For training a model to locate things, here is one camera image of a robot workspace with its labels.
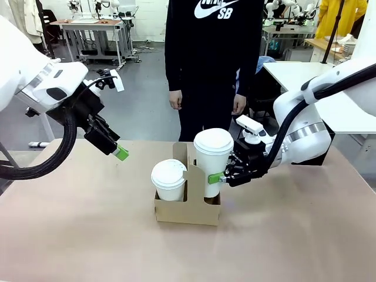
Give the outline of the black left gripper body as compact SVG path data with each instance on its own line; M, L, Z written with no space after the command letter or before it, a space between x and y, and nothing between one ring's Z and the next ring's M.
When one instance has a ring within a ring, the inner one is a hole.
M100 97L86 87L78 87L72 96L65 99L57 108L47 111L47 115L63 125L63 108L74 115L77 127L85 131L84 138L94 139L99 136L114 138L114 131L99 115L104 108Z

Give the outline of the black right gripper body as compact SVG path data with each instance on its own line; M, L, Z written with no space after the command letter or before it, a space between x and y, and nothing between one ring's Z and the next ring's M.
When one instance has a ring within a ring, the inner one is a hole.
M267 167L268 153L264 142L250 144L243 137L235 140L233 152L244 162L243 173L258 172L262 177L269 170Z

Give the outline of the person's left hand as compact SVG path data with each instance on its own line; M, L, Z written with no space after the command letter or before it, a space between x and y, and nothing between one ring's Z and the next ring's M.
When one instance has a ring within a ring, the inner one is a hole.
M247 105L247 99L245 96L235 94L232 115L240 115L243 113L244 108Z

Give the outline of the person's right hand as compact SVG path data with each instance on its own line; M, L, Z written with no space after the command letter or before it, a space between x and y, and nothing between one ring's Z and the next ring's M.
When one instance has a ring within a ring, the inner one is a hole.
M172 109L180 110L182 108L182 91L174 90L169 92L169 103Z

